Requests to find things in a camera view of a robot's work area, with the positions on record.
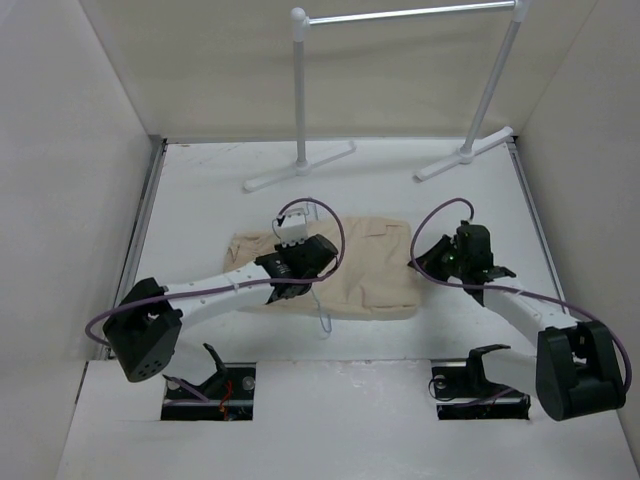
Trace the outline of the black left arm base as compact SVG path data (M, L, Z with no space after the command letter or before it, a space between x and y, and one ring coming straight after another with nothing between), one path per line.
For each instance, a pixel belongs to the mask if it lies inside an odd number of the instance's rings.
M166 382L161 406L162 421L252 421L257 365L231 363L226 365L227 377L211 394L196 394L199 386L185 381Z

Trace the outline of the beige trousers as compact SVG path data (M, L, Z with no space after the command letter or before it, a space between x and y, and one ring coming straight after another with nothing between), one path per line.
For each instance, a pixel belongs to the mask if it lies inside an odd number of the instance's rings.
M347 320L403 320L421 304L408 266L411 227L385 217L344 217L346 253L331 278L303 296L252 307L254 313L313 315L319 310Z

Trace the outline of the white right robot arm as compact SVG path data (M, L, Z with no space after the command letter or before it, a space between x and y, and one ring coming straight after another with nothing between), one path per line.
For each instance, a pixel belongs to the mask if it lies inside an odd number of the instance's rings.
M535 352L505 344L472 349L464 384L473 394L503 386L535 397L556 421L618 410L628 387L622 378L615 335L599 320L577 320L559 300L527 291L515 272L495 264L490 233L464 221L409 266L441 286L459 288L515 328Z

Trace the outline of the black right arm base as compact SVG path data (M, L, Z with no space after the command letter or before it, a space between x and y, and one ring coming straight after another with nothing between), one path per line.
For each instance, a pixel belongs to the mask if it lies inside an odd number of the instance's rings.
M481 380L464 359L432 361L428 391L441 421L529 420L529 395Z

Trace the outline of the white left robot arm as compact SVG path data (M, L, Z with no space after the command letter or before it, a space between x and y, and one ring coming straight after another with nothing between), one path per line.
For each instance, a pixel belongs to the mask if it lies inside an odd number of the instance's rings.
M129 382L163 373L188 381L202 398L214 398L223 390L224 373L211 364L195 368L181 359L181 333L229 312L302 296L332 274L338 260L336 246L315 234L200 281L162 286L146 278L106 314L102 331Z

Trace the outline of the light blue wire hanger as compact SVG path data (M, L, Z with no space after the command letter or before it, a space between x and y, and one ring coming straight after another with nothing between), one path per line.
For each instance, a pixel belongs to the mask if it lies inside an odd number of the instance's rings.
M315 199L313 197L298 198L298 199L291 200L287 204L285 204L281 208L281 210L278 212L276 217L281 215L281 214L283 214L283 213L285 213L285 212L301 210L306 214L306 217L307 217L307 229L308 229L309 217L310 216L313 216L316 221L320 220L320 216L319 216L319 213L318 213L318 208L322 208L324 210L329 211L329 208L323 202L321 202L318 199ZM273 226L274 226L274 223L275 223L275 219L271 223L271 229L272 229L273 234L274 234ZM320 302L320 300L319 300L318 296L316 295L316 293L315 293L313 288L309 289L309 294L312 296L312 298L313 298L313 300L315 302L315 306L316 306L316 309L317 309L317 314L318 314L318 318L319 318L320 327L321 327L321 329L323 331L322 339L326 340L331 336L332 331L333 331L331 315L323 308L323 306L322 306L322 304L321 304L321 302Z

